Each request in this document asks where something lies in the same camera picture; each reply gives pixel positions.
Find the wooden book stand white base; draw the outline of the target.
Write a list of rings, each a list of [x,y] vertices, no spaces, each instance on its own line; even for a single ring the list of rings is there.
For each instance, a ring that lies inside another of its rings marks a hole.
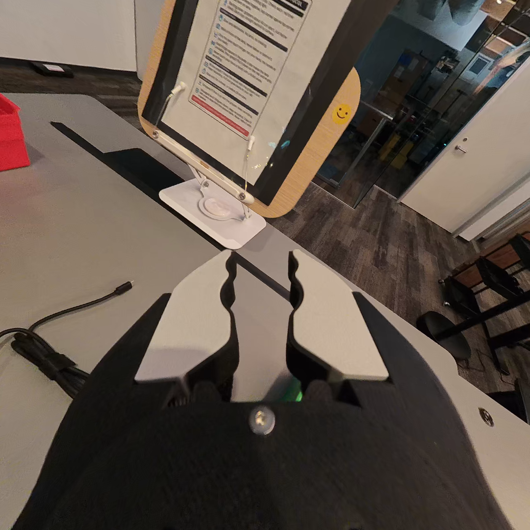
[[[288,157],[289,173],[283,175],[286,170],[282,169],[265,184],[255,187],[255,201],[249,205],[250,213],[246,218],[244,213],[240,213],[241,202],[206,175],[212,172],[213,167],[205,167],[205,161],[200,162],[199,169],[188,163],[182,149],[173,146],[175,142],[170,135],[155,125],[155,118],[147,116],[149,99],[154,99],[153,85],[158,85],[156,79],[160,78],[163,84],[169,82],[171,77],[169,68],[161,66],[161,63],[165,63],[164,48],[168,34],[180,23],[180,8],[183,6],[184,1],[164,2],[137,108],[144,131],[179,160],[187,163],[188,169],[184,172],[186,175],[191,173],[192,178],[154,191],[154,199],[190,222],[222,248],[238,250],[264,229],[266,219],[286,215],[300,200],[352,119],[347,124],[335,124],[332,111],[337,105],[346,103],[351,105],[355,114],[361,100],[361,81],[354,67],[346,72],[346,67],[339,66],[339,58],[346,57],[344,44],[339,57],[328,60],[324,74],[320,75],[321,80],[311,80],[303,97],[307,99],[307,102],[302,102],[302,105],[306,105],[305,115],[298,122],[297,132],[290,138],[298,156],[296,160],[294,155]]]

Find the grey ventilation duct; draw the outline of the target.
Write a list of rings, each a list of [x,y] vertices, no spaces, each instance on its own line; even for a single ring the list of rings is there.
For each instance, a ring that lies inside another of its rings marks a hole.
[[[434,21],[447,5],[454,23],[465,26],[481,10],[485,1],[418,1],[419,12],[430,21]]]

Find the black flat device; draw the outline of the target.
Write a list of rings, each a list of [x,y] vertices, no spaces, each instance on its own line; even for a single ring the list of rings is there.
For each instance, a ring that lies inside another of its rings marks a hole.
[[[29,62],[29,65],[42,76],[74,78],[74,72],[66,65],[42,62]]]

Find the black chair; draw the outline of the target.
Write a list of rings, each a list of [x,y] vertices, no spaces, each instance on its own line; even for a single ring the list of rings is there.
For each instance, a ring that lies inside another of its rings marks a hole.
[[[526,296],[516,277],[521,272],[529,272],[529,231],[515,234],[492,251],[439,279],[443,305],[461,316],[474,317],[481,313],[477,296],[492,290],[507,301],[515,301],[517,308]]]

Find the red plastic bin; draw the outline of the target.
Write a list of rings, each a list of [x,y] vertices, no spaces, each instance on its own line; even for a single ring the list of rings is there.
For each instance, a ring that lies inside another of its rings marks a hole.
[[[20,108],[1,94],[1,172],[30,165]]]

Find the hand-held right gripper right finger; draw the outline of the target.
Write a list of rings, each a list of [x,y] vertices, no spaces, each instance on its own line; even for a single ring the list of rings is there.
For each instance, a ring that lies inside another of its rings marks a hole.
[[[288,255],[287,367],[303,391],[313,381],[387,381],[388,369],[353,289],[301,250]]]

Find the white document stand with sheet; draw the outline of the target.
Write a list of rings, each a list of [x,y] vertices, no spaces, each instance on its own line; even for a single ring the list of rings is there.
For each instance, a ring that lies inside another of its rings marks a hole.
[[[341,46],[345,46],[344,58],[339,58],[339,66],[346,67],[348,72],[361,54],[361,51],[365,48],[370,39],[375,35],[376,31],[381,27],[382,23],[389,15],[390,11],[395,7],[397,1],[351,1],[347,13],[340,23],[340,27],[337,30],[335,36],[332,38],[332,42],[329,45],[327,51],[324,54],[324,58],[321,65],[318,67],[317,72],[314,74],[312,80],[321,80],[321,74],[324,74],[325,68],[328,66],[328,60],[334,60],[339,57]],[[168,106],[170,98],[174,95],[172,89],[172,81],[175,80],[176,67],[169,65],[170,59],[174,56],[174,44],[167,44],[164,48],[165,52],[165,63],[161,63],[161,66],[169,68],[169,74],[171,75],[169,82],[161,84],[161,79],[157,78],[158,85],[153,85],[154,99],[149,99],[147,104],[147,116],[155,118],[154,123],[158,125],[162,114]],[[297,110],[295,117],[291,119],[288,124],[288,138],[290,139],[294,132],[297,132],[297,126],[300,118],[304,117],[301,111]],[[283,175],[289,173],[289,162],[288,157],[294,155],[296,160],[298,154],[295,153],[294,145],[290,144],[287,151],[281,154],[279,157],[273,157],[275,165],[272,166],[272,171],[269,176],[266,176],[265,180],[256,186],[250,187],[248,182],[243,183],[235,181],[230,178],[226,178],[222,175],[205,173],[209,175],[209,178],[215,182],[219,182],[225,186],[228,186],[228,191],[235,191],[236,198],[240,198],[242,194],[249,195],[250,198],[244,198],[244,201],[250,205],[255,201],[254,191],[255,187],[265,184],[269,178],[282,169],[286,170]]]

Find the black round stool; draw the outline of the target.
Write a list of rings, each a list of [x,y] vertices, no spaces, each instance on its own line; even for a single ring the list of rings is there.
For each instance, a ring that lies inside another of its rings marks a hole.
[[[416,319],[416,328],[442,348],[447,350],[455,361],[469,361],[471,347],[462,334],[455,332],[454,323],[441,313],[428,311]]]

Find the white printed instruction sheet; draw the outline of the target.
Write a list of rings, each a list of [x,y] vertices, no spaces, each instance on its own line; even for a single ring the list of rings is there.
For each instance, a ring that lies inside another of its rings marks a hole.
[[[208,174],[261,183],[350,4],[184,1],[166,42],[176,74],[160,143]]]

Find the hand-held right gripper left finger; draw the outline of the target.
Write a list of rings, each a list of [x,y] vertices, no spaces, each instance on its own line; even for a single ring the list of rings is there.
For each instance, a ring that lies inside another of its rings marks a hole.
[[[236,254],[225,250],[174,288],[135,375],[136,383],[177,383],[190,393],[197,383],[223,386],[240,361],[232,306]]]

